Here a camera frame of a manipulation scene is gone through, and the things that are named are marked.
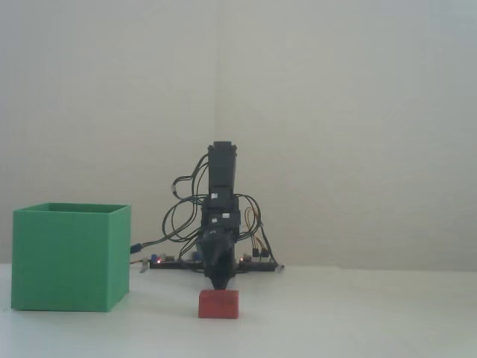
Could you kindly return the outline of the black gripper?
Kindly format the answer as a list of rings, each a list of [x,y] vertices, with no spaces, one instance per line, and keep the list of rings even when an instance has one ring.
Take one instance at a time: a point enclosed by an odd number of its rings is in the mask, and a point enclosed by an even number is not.
[[[202,257],[203,273],[211,280],[214,289],[226,289],[234,275],[235,242],[239,240],[241,211],[203,209],[200,227],[202,232],[197,247]]]

